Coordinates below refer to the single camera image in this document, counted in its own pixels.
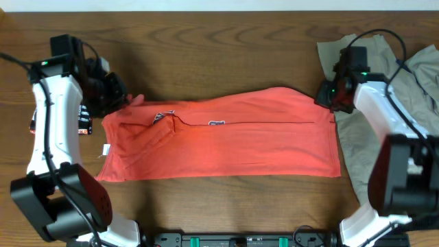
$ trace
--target red cloth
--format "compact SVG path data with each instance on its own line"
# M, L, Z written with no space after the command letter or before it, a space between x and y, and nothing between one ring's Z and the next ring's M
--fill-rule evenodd
M143 102L102 124L111 148L98 180L340 176L333 114L292 89Z

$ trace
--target green clip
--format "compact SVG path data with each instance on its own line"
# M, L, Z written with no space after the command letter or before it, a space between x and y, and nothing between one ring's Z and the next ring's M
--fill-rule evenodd
M198 237L191 237L191 247L200 247L200 239Z
M280 237L279 238L279 247L288 247L288 238Z

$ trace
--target robotic arm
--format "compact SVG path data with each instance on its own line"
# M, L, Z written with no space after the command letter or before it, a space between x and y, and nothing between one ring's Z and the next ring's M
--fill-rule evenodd
M51 39L52 58L32 64L35 73L31 73L30 79L37 104L34 152L27 176L11 182L11 196L47 242L61 240L68 246L97 245L96 234L73 206L73 201L98 232L103 246L147 246L139 225L112 212L106 190L82 167L76 119L80 102L87 106L92 117L103 117L126 103L123 82L114 73L109 73L108 63L97 54L95 59L86 60L83 45L87 44L72 36L54 37ZM439 138L429 136L410 117L394 96L392 87L386 86L388 82L384 75L369 72L364 47L341 50L335 70L335 80L324 82L316 103L348 113L355 106L377 133L382 147L370 177L370 203L343 220L338 232L298 229L292 236L172 233L158 236L154 244L161 247L200 247L200 242L203 246L228 244L234 247L271 247L273 243L278 243L279 247L373 246L397 224L409 225L418 215L437 212L439 164L434 163L432 153L425 150L419 135L396 112L386 91L428 143L436 147L436 153ZM50 93L49 106L43 87ZM52 112L49 118L46 118L47 107ZM52 155L49 161L45 141ZM57 184L67 194L49 199Z

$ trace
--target red shirt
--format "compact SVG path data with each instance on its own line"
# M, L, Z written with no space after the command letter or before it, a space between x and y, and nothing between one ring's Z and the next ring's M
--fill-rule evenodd
M292 89L143 102L102 124L111 148L98 180L340 176L333 114Z

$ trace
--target wooden surface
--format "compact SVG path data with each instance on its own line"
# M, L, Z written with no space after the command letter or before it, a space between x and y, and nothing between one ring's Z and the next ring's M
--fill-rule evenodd
M205 99L288 86L315 95L323 72L317 42L372 28L404 37L408 55L439 45L436 12L16 13L0 23L0 50L22 60L49 57L49 38L69 33L92 44L134 94L148 100ZM401 49L388 38L398 56ZM45 245L10 198L25 175L34 97L25 72L0 61L0 245ZM96 175L106 142L100 120L80 137ZM113 209L149 234L287 232L302 224L335 228L358 205L346 168L340 178L236 176L103 183ZM413 246L439 244L438 232L412 233ZM52 243L50 246L63 246Z

